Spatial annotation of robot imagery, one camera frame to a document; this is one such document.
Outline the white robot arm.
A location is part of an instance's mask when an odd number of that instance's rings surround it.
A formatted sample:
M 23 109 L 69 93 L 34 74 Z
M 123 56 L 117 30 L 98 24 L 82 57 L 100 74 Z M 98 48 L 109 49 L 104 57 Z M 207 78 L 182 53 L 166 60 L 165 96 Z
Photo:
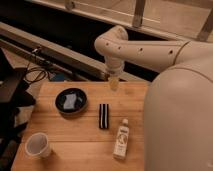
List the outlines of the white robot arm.
M 115 26 L 94 46 L 111 76 L 126 61 L 158 73 L 144 101 L 144 170 L 213 171 L 213 43 L 130 41 Z

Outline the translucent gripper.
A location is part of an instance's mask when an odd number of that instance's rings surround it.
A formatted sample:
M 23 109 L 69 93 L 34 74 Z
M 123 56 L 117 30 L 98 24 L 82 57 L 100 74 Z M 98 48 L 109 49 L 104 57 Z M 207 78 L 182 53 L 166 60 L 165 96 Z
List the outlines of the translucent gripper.
M 116 91 L 119 86 L 120 75 L 122 72 L 119 70 L 108 70 L 107 73 L 110 89 Z

